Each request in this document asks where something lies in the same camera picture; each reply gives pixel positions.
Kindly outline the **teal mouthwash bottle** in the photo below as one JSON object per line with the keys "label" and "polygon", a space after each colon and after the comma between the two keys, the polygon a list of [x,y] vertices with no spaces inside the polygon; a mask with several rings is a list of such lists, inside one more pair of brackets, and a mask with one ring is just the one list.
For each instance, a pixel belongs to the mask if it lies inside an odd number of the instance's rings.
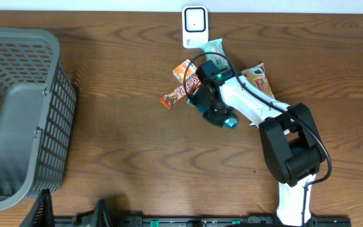
{"label": "teal mouthwash bottle", "polygon": [[232,108],[216,108],[213,104],[194,104],[190,99],[187,100],[187,103],[195,107],[202,114],[202,117],[212,125],[230,129],[234,129],[238,125],[238,118],[233,113]]}

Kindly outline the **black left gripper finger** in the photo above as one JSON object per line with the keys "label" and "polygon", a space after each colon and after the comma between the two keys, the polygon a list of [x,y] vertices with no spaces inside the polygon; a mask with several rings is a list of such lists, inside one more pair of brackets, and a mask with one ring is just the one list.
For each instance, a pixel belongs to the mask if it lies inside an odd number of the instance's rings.
{"label": "black left gripper finger", "polygon": [[43,189],[20,227],[54,227],[52,198],[49,189]]}
{"label": "black left gripper finger", "polygon": [[97,202],[90,221],[90,227],[112,227],[107,204],[104,200],[99,200]]}

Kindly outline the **cream snack bag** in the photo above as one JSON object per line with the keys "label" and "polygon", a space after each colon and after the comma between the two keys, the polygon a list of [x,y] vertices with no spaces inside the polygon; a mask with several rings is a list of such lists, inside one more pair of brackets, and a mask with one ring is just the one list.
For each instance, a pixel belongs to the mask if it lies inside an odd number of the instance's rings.
{"label": "cream snack bag", "polygon": [[255,66],[248,67],[242,70],[241,73],[247,78],[249,83],[256,87],[258,90],[260,90],[270,98],[275,98],[268,82],[263,62],[260,62]]}

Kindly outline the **red Top chocolate bar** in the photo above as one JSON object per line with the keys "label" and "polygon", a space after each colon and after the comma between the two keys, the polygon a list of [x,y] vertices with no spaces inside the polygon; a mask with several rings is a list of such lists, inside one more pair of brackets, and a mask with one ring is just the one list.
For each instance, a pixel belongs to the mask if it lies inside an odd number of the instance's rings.
{"label": "red Top chocolate bar", "polygon": [[185,90],[188,91],[189,95],[192,95],[197,88],[201,87],[201,82],[195,73],[188,73],[186,78],[184,78],[183,73],[178,73],[176,76],[181,81],[181,85],[159,99],[168,110],[170,110],[179,99],[186,96]]}

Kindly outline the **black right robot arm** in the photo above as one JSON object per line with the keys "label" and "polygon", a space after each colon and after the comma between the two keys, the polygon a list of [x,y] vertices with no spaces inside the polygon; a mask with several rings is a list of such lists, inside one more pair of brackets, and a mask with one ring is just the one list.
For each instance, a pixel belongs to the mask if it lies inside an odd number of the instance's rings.
{"label": "black right robot arm", "polygon": [[267,168],[279,183],[277,217],[284,225],[304,226],[311,219],[311,187],[329,160],[309,108],[277,101],[233,67],[220,70],[206,61],[196,75],[202,86],[190,100],[205,120],[232,127],[238,111],[258,128]]}

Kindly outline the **small orange snack packet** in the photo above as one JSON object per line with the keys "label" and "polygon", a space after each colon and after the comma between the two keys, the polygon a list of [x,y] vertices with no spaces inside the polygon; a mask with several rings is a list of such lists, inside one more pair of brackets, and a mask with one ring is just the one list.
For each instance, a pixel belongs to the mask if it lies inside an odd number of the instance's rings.
{"label": "small orange snack packet", "polygon": [[173,70],[174,77],[179,80],[181,84],[189,80],[192,76],[195,76],[197,66],[194,63],[191,63],[191,65],[188,67],[189,64],[190,59],[186,59]]}

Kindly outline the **light teal snack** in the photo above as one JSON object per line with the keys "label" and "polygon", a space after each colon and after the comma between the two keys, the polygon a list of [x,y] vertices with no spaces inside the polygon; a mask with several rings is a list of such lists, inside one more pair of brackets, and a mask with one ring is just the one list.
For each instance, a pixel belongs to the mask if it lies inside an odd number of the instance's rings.
{"label": "light teal snack", "polygon": [[228,64],[227,60],[225,58],[223,58],[225,53],[224,53],[224,50],[222,47],[221,38],[216,39],[216,40],[211,40],[211,41],[207,42],[206,44],[201,45],[200,48],[204,52],[211,52],[211,53],[214,52],[214,54],[207,54],[206,58],[208,61],[211,60],[220,71],[223,71],[223,70],[229,68],[229,64]]}

